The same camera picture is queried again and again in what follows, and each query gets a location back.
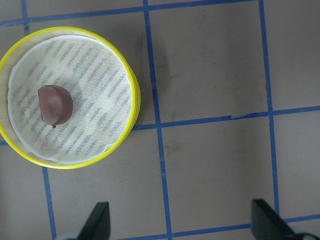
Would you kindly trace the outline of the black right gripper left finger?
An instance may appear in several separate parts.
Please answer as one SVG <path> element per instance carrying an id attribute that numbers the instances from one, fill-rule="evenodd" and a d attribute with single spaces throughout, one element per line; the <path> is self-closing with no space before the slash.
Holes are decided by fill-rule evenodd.
<path id="1" fill-rule="evenodd" d="M 98 202 L 83 228 L 78 240 L 108 240 L 111 235 L 110 208 L 108 202 Z"/>

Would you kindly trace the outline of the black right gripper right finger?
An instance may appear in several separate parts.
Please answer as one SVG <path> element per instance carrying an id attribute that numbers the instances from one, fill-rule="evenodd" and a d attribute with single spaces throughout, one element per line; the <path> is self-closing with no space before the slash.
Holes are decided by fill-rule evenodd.
<path id="1" fill-rule="evenodd" d="M 251 232 L 256 240 L 299 240 L 296 234 L 263 199 L 251 201 Z"/>

